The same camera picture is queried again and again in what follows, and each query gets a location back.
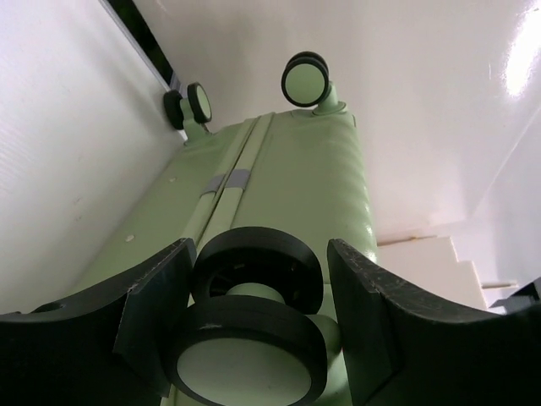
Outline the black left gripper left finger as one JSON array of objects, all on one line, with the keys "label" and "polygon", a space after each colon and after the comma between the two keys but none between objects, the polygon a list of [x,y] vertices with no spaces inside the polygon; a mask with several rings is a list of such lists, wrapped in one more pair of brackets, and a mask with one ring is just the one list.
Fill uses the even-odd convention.
[{"label": "black left gripper left finger", "polygon": [[158,405],[189,299],[192,239],[30,313],[1,316],[3,405]]}]

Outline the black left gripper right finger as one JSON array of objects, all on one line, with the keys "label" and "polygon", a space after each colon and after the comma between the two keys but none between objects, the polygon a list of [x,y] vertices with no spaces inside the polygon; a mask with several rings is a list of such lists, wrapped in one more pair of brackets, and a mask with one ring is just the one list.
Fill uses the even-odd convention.
[{"label": "black left gripper right finger", "polygon": [[539,404],[539,304],[507,315],[458,304],[340,239],[327,259],[353,404]]}]

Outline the green hard-shell suitcase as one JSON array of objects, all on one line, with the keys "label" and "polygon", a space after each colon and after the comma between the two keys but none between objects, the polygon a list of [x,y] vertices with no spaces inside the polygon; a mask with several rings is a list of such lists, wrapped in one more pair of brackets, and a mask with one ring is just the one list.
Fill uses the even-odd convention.
[{"label": "green hard-shell suitcase", "polygon": [[300,52],[281,88],[293,110],[270,112],[215,133],[201,85],[162,98],[187,140],[104,244],[79,281],[84,287],[141,262],[180,237],[198,246],[231,228],[290,233],[326,261],[341,238],[370,259],[376,243],[355,117],[339,101],[325,60]]}]

